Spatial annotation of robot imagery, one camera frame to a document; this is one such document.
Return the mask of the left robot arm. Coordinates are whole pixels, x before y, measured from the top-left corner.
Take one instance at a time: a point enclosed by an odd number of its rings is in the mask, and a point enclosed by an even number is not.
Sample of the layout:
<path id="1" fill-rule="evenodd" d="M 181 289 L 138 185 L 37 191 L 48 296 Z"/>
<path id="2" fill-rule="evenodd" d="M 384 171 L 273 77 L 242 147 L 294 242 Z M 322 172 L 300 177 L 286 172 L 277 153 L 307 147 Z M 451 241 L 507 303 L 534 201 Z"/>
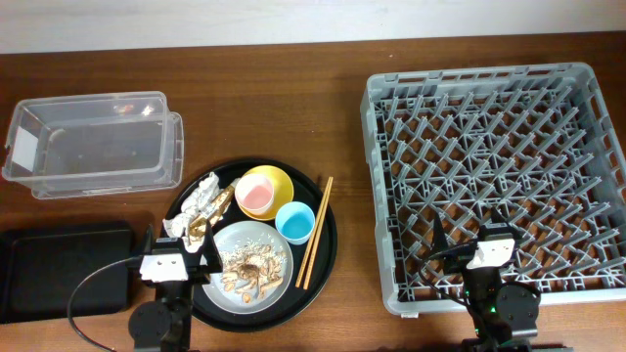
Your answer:
<path id="1" fill-rule="evenodd" d="M 152 301 L 140 304 L 129 319 L 135 351 L 189 351 L 194 287 L 210 283 L 223 271 L 221 256 L 207 227 L 202 244 L 189 252 L 181 238 L 155 238 L 149 227 L 126 267 L 155 290 Z"/>

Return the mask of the white tissue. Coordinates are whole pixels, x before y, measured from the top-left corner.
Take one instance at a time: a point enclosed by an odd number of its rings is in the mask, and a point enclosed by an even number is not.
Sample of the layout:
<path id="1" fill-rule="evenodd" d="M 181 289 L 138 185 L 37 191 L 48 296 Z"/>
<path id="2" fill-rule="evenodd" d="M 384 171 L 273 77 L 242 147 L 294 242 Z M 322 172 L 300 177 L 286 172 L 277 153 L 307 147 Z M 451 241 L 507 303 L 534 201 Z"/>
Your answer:
<path id="1" fill-rule="evenodd" d="M 209 204 L 220 192 L 218 182 L 219 177 L 214 172 L 210 172 L 184 199 L 181 212 L 170 220 L 162 220 L 162 228 L 166 234 L 171 238 L 181 238 L 185 249 L 190 253 L 197 252 L 203 244 L 203 239 L 192 239 L 190 225 L 198 215 L 208 211 Z"/>

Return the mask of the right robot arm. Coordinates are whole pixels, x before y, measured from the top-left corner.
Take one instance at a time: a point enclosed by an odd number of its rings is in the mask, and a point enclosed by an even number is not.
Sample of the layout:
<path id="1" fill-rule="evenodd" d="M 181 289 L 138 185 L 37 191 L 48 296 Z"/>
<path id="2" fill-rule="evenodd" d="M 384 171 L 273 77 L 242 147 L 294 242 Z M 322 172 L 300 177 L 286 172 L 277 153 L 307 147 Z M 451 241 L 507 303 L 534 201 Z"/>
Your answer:
<path id="1" fill-rule="evenodd" d="M 462 342 L 464 351 L 530 351 L 538 334 L 540 291 L 529 284 L 505 282 L 501 271 L 514 262 L 519 231 L 493 210 L 476 238 L 451 246 L 441 218 L 433 220 L 431 260 L 443 262 L 446 274 L 463 279 L 461 304 L 469 312 L 476 338 Z"/>

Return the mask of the black rectangular tray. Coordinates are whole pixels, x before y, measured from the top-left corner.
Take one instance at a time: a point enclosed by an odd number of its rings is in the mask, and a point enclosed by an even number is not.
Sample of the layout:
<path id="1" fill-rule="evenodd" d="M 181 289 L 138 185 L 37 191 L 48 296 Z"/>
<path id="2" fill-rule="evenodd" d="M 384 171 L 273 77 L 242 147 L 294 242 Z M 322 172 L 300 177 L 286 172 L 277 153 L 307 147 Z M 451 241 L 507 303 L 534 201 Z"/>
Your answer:
<path id="1" fill-rule="evenodd" d="M 123 221 L 1 234 L 1 322 L 64 318 L 82 280 L 130 256 L 134 233 Z"/>

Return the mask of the light blue cup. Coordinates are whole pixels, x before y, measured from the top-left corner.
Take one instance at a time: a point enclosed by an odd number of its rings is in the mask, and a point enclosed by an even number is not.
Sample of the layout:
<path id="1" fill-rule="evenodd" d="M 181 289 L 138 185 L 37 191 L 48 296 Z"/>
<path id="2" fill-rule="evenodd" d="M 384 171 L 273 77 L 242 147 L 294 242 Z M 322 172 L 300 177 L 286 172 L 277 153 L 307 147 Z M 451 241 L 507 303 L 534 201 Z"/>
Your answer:
<path id="1" fill-rule="evenodd" d="M 312 209 L 300 201 L 291 201 L 283 205 L 275 218 L 275 227 L 280 235 L 294 245 L 306 243 L 316 223 Z"/>

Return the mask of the grey dishwasher rack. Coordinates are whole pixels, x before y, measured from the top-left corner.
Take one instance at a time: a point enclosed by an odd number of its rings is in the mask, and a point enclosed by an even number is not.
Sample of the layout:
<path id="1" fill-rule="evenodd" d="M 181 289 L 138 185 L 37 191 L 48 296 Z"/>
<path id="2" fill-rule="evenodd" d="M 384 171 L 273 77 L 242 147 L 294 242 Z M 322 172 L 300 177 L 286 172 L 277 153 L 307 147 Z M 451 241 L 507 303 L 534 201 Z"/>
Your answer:
<path id="1" fill-rule="evenodd" d="M 625 155 L 589 65 L 379 73 L 360 112 L 388 312 L 459 308 L 461 277 L 428 260 L 432 221 L 455 245 L 492 207 L 521 235 L 505 280 L 546 305 L 624 298 Z"/>

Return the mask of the pink cup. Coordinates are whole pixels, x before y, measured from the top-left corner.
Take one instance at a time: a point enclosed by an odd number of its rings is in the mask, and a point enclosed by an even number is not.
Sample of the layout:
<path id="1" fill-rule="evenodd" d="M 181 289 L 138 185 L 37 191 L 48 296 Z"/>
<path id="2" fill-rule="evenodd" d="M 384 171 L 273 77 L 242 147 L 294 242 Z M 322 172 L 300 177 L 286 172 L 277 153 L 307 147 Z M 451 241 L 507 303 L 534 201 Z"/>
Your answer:
<path id="1" fill-rule="evenodd" d="M 238 205 L 252 215 L 267 213 L 273 205 L 274 195 L 272 182 L 262 174 L 243 176 L 235 188 Z"/>

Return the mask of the food scraps on plate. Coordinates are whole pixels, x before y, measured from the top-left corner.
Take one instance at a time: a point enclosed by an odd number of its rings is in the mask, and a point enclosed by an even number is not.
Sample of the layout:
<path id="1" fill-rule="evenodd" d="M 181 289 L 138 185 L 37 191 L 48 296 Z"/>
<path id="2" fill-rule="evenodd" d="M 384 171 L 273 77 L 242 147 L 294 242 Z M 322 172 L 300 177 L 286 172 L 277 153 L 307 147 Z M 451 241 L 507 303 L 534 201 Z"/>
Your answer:
<path id="1" fill-rule="evenodd" d="M 220 254 L 224 260 L 222 289 L 236 294 L 244 304 L 265 299 L 286 281 L 288 257 L 281 246 L 248 242 Z"/>

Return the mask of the grey plate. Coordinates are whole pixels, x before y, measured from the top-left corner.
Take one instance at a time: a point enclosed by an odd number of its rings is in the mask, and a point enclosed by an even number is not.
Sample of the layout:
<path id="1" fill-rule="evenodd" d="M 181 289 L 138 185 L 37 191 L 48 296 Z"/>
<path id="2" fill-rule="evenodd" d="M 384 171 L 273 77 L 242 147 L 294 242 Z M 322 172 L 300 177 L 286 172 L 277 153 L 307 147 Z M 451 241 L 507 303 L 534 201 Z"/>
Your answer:
<path id="1" fill-rule="evenodd" d="M 219 253 L 230 251 L 236 245 L 245 245 L 248 242 L 271 243 L 275 247 L 281 246 L 287 253 L 288 264 L 286 265 L 286 281 L 265 299 L 249 304 L 244 304 L 236 294 L 226 293 L 222 289 L 220 277 L 223 272 L 211 275 L 210 283 L 204 285 L 202 289 L 212 303 L 229 313 L 249 315 L 264 311 L 278 302 L 289 287 L 293 272 L 293 257 L 289 243 L 274 227 L 257 221 L 237 222 L 218 231 L 214 240 Z"/>

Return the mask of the gold foil wrapper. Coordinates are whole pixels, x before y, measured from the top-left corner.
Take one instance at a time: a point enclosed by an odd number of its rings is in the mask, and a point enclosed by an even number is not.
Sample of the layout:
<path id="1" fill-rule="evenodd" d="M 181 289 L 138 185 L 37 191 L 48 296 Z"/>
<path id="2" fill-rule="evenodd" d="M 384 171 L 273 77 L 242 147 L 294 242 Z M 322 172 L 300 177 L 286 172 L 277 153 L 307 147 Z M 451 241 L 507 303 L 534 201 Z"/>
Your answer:
<path id="1" fill-rule="evenodd" d="M 222 218 L 232 202 L 234 193 L 235 187 L 229 185 L 191 221 L 187 230 L 191 242 L 200 242 L 204 238 L 206 230 Z"/>

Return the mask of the clear plastic waste bin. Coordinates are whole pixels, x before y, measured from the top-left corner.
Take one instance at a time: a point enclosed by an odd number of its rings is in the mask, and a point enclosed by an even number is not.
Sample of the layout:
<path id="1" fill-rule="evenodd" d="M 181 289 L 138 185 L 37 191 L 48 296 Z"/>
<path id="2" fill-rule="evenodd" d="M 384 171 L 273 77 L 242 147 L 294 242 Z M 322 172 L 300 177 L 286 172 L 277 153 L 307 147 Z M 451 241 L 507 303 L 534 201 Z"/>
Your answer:
<path id="1" fill-rule="evenodd" d="M 173 189 L 184 128 L 159 91 L 22 100 L 14 108 L 2 177 L 38 199 Z"/>

